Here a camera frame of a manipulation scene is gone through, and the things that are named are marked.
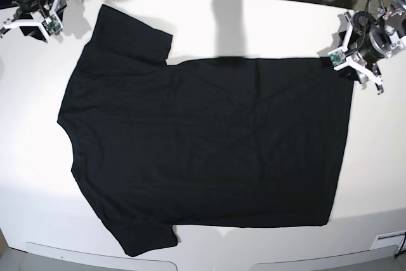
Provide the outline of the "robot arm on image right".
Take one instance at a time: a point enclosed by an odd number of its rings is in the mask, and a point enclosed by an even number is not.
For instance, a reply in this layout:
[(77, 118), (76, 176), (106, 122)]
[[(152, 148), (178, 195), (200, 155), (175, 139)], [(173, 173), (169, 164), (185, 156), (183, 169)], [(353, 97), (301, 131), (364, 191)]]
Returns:
[(367, 0), (350, 25), (345, 55), (348, 65), (359, 72), (373, 71), (378, 61), (405, 51), (405, 0)]

